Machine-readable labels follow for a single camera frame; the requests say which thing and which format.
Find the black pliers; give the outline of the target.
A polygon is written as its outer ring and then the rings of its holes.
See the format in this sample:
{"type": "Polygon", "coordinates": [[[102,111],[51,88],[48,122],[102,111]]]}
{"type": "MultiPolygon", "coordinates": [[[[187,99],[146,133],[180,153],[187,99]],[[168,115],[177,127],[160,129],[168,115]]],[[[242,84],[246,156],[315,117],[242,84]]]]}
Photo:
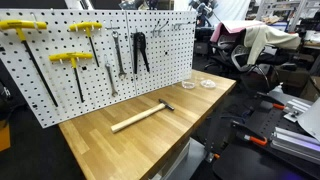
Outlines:
{"type": "Polygon", "coordinates": [[[150,71],[149,63],[146,55],[146,37],[143,32],[134,34],[134,73],[137,73],[138,68],[138,52],[141,52],[147,71],[150,71]]]}

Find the white metal pegboard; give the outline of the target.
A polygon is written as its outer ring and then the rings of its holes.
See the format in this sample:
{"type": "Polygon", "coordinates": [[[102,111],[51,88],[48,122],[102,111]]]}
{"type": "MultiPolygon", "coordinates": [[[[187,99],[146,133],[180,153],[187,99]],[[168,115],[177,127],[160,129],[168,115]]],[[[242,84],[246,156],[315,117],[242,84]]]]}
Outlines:
{"type": "Polygon", "coordinates": [[[24,29],[27,43],[51,89],[55,106],[16,30],[0,31],[1,62],[11,75],[39,124],[50,127],[91,111],[175,84],[191,76],[196,14],[193,11],[1,9],[0,21],[27,20],[47,24],[43,30],[24,29]],[[84,30],[70,31],[81,22],[99,22],[91,31],[99,64],[84,30]],[[112,32],[119,33],[125,79],[119,78],[119,65],[112,32]],[[146,37],[147,71],[141,52],[134,73],[134,34],[146,37]],[[50,61],[49,56],[68,52],[91,53],[79,59],[77,72],[84,102],[69,61],[50,61]],[[111,68],[112,96],[105,64],[111,68]]]}

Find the beige jacket on chair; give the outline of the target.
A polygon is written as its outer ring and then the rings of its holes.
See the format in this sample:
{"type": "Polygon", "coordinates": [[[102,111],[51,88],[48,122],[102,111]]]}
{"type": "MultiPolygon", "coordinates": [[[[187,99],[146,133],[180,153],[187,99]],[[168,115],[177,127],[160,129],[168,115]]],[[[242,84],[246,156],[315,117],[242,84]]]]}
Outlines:
{"type": "Polygon", "coordinates": [[[249,27],[243,41],[244,46],[251,49],[247,64],[254,65],[267,44],[296,50],[300,42],[301,38],[297,33],[289,34],[267,25],[249,27]]]}

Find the wooden handle hammer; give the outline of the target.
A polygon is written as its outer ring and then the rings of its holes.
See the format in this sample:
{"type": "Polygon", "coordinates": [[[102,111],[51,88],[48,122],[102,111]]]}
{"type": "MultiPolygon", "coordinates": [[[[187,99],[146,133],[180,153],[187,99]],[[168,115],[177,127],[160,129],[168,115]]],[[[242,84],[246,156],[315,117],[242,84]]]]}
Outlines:
{"type": "Polygon", "coordinates": [[[152,108],[150,108],[150,109],[148,109],[148,110],[146,110],[144,112],[141,112],[141,113],[139,113],[139,114],[137,114],[137,115],[135,115],[133,117],[130,117],[130,118],[128,118],[128,119],[126,119],[126,120],[124,120],[124,121],[122,121],[120,123],[117,123],[117,124],[113,125],[111,127],[111,131],[113,133],[119,132],[122,129],[124,129],[124,128],[126,128],[126,127],[128,127],[128,126],[130,126],[130,125],[132,125],[132,124],[134,124],[134,123],[136,123],[136,122],[138,122],[138,121],[140,121],[140,120],[142,120],[142,119],[144,119],[144,118],[146,118],[146,117],[148,117],[148,116],[160,111],[160,110],[162,110],[162,109],[165,109],[165,108],[167,108],[167,109],[169,109],[171,111],[175,110],[175,108],[173,106],[171,106],[169,103],[167,103],[163,99],[160,99],[159,100],[159,104],[157,106],[152,107],[152,108]]]}

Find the long silver combination wrench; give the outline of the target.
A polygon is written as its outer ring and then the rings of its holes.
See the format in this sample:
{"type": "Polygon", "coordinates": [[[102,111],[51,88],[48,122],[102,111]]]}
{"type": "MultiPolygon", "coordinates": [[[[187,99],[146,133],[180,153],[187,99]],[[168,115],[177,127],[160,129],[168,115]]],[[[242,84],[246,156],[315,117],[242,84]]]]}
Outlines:
{"type": "Polygon", "coordinates": [[[113,31],[112,32],[112,37],[114,39],[115,49],[116,49],[117,58],[118,58],[119,78],[121,80],[123,80],[126,77],[126,72],[123,69],[123,64],[122,64],[122,59],[121,59],[120,45],[119,45],[119,39],[118,39],[119,33],[117,31],[113,31]]]}

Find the clear plastic lid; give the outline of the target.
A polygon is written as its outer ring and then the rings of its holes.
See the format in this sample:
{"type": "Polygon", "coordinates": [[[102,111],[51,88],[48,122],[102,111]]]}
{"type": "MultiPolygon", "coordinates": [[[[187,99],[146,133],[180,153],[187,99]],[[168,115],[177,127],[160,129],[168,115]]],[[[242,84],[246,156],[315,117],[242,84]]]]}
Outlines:
{"type": "Polygon", "coordinates": [[[206,79],[206,80],[202,80],[200,82],[201,86],[204,87],[204,88],[209,88],[209,89],[212,89],[212,88],[215,88],[216,87],[216,83],[210,79],[206,79]]]}

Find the aluminium extrusion bars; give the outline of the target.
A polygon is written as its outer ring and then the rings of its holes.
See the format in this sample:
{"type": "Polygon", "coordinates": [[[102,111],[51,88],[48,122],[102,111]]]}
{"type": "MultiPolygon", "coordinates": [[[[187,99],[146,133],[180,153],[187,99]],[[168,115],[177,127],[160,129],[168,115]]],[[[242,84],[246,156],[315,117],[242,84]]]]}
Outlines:
{"type": "Polygon", "coordinates": [[[320,165],[320,142],[315,138],[276,127],[271,133],[270,146],[320,165]]]}

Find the short silver combination wrench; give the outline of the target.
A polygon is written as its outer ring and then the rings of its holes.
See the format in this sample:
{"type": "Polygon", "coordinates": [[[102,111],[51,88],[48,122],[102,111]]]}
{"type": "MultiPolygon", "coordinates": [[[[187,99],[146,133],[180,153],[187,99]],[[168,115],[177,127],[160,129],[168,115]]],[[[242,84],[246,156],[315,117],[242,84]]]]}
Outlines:
{"type": "Polygon", "coordinates": [[[111,74],[111,68],[110,68],[110,64],[106,63],[105,67],[107,69],[107,73],[109,76],[109,80],[110,80],[110,85],[111,85],[111,90],[112,90],[112,96],[116,97],[118,95],[118,92],[116,91],[115,87],[114,87],[114,83],[113,83],[113,79],[112,79],[112,74],[111,74]]]}

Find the black office chair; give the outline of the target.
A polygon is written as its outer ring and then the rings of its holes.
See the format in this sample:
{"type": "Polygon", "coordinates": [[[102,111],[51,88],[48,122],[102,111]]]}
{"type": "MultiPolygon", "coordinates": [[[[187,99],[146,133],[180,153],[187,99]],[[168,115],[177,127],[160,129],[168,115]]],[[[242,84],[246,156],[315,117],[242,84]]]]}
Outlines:
{"type": "Polygon", "coordinates": [[[250,47],[244,46],[245,31],[231,35],[220,35],[217,43],[211,43],[210,46],[215,50],[214,54],[209,56],[210,62],[204,66],[207,70],[211,66],[219,66],[222,72],[229,74],[235,72],[236,74],[250,73],[254,69],[258,69],[265,78],[267,87],[270,87],[268,78],[263,70],[260,68],[261,64],[270,65],[275,68],[289,61],[289,54],[276,53],[272,55],[261,51],[256,63],[254,65],[247,64],[247,60],[251,51],[250,47]]]}

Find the orange handled clamp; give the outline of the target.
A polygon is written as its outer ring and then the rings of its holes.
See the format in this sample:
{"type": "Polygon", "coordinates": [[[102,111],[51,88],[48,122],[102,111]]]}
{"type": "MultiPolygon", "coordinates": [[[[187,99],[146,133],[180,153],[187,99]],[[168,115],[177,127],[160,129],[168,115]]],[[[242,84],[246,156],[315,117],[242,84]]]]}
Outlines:
{"type": "Polygon", "coordinates": [[[237,121],[231,122],[231,127],[241,134],[241,137],[246,141],[251,141],[255,144],[266,146],[268,139],[263,135],[251,130],[245,124],[241,124],[237,121]]]}

